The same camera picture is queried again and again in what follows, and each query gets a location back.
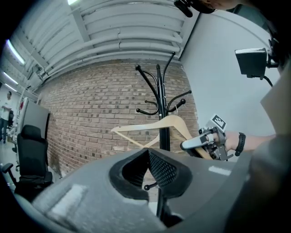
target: brick wall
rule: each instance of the brick wall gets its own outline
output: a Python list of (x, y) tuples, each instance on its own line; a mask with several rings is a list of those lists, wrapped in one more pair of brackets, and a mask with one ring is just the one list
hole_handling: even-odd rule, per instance
[[(64, 175), (92, 160), (137, 148), (110, 130), (116, 126), (158, 120), (158, 115), (146, 116), (135, 111), (136, 108), (155, 110), (155, 106), (144, 102), (155, 98), (135, 70), (136, 64), (156, 75), (157, 61), (116, 60), (78, 68), (39, 90), (41, 104), (51, 112), (47, 133), (48, 158), (57, 173)], [(183, 67), (174, 63), (167, 69), (165, 84), (168, 102), (190, 89)], [(198, 124), (193, 96), (189, 94), (184, 98), (186, 107), (181, 106), (178, 115), (195, 136)], [(142, 144), (151, 141), (157, 134), (158, 130), (128, 133), (129, 137)], [(179, 141), (171, 140), (171, 151), (180, 152)], [(147, 173), (145, 182), (153, 181)]]

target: fluorescent light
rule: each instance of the fluorescent light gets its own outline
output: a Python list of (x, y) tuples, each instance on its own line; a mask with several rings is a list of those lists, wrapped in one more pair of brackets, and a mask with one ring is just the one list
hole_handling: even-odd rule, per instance
[(16, 85), (18, 85), (18, 82), (16, 82), (13, 78), (11, 78), (8, 74), (6, 74), (5, 72), (3, 72), (3, 74), (5, 74), (5, 76), (7, 78), (9, 78), (11, 81), (13, 81)]
[(77, 0), (68, 0), (68, 4), (72, 5), (74, 2), (76, 2)]
[(10, 87), (8, 84), (5, 84), (6, 86), (8, 86), (11, 90), (14, 90), (15, 92), (17, 92), (17, 90), (15, 90), (14, 88)]
[(16, 49), (11, 44), (10, 40), (7, 40), (8, 47), (13, 52), (13, 54), (17, 57), (17, 59), (21, 62), (21, 64), (25, 64), (25, 60), (20, 56), (20, 54), (16, 51)]

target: watch strap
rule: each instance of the watch strap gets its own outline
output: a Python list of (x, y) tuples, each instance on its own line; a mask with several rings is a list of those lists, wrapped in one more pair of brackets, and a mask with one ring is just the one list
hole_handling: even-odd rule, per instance
[(244, 133), (239, 132), (239, 142), (238, 142), (236, 153), (235, 153), (236, 156), (239, 156), (244, 150), (245, 142), (246, 142), (246, 135)]

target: black coat rack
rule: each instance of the black coat rack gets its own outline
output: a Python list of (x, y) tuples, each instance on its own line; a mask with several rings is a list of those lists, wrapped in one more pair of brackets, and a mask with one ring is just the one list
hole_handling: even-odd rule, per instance
[[(171, 60), (173, 59), (174, 55), (176, 53), (173, 52), (170, 59), (168, 60), (164, 70), (163, 70), (163, 75), (161, 74), (161, 68), (160, 68), (160, 65), (157, 64), (156, 65), (156, 70), (157, 70), (157, 78), (151, 74), (150, 72), (147, 72), (145, 70), (142, 70), (141, 69), (141, 66), (137, 65), (135, 66), (135, 69), (137, 71), (139, 71), (139, 73), (141, 74), (141, 76), (145, 79), (146, 83), (150, 86), (152, 92), (154, 93), (155, 95), (155, 98), (156, 98), (156, 102), (153, 102), (153, 101), (147, 101), (145, 100), (145, 103), (151, 103), (151, 104), (154, 104), (156, 106), (156, 111), (153, 112), (153, 113), (149, 113), (149, 112), (145, 112), (139, 108), (137, 108), (137, 112), (140, 112), (140, 113), (143, 113), (143, 114), (146, 114), (146, 115), (155, 115), (155, 114), (159, 114), (159, 120), (163, 119), (164, 117), (166, 117), (169, 112), (173, 112), (175, 110), (177, 110), (181, 105), (185, 104), (186, 103), (186, 100), (185, 99), (181, 99), (180, 102), (178, 104), (176, 104), (173, 108), (170, 109), (170, 106), (171, 104), (173, 103), (174, 100), (182, 97), (182, 96), (185, 96), (187, 94), (190, 94), (191, 91), (187, 91), (181, 95), (178, 95), (176, 97), (174, 97), (173, 99), (171, 99), (171, 101), (169, 102), (169, 104), (167, 105), (167, 101), (166, 101), (166, 92), (165, 92), (165, 73), (166, 73), (166, 70), (169, 66), (169, 63), (171, 62)], [(149, 79), (147, 78), (146, 74), (148, 74), (149, 76), (151, 76), (154, 81), (155, 81), (155, 84), (156, 84), (156, 89), (154, 89), (153, 85), (151, 84), (151, 82), (149, 81)], [(167, 151), (170, 151), (170, 131), (169, 131), (169, 128), (163, 128), (163, 129), (160, 129), (160, 149), (163, 149), (163, 150), (167, 150)], [(151, 185), (145, 185), (145, 190), (149, 190), (150, 188), (156, 186), (157, 183), (154, 183), (154, 184), (151, 184)], [(158, 207), (157, 207), (157, 213), (156, 215), (159, 217), (159, 218), (163, 218), (163, 206), (164, 206), (164, 200), (163, 200), (163, 197), (161, 195), (161, 191), (159, 189), (159, 193), (158, 193)]]

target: wooden hanger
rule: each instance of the wooden hanger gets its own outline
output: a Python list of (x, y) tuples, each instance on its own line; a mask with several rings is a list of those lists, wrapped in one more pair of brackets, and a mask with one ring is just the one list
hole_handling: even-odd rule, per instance
[[(163, 119), (159, 120), (158, 122), (154, 122), (151, 124), (115, 127), (113, 129), (111, 129), (111, 132), (115, 132), (116, 134), (120, 135), (121, 137), (125, 138), (126, 140), (130, 141), (131, 143), (138, 145), (139, 147), (150, 147), (159, 141), (159, 135), (154, 140), (147, 143), (146, 145), (142, 145), (142, 144), (134, 141), (133, 139), (123, 135), (120, 132), (161, 129), (161, 128), (167, 128), (167, 127), (174, 127), (186, 140), (189, 140), (192, 138), (184, 120), (181, 117), (176, 116), (176, 115), (166, 116)], [(170, 129), (170, 135), (178, 140), (184, 141), (184, 138), (177, 135), (171, 129)], [(202, 158), (212, 160), (210, 155), (202, 148), (196, 148), (196, 151), (201, 155)]]

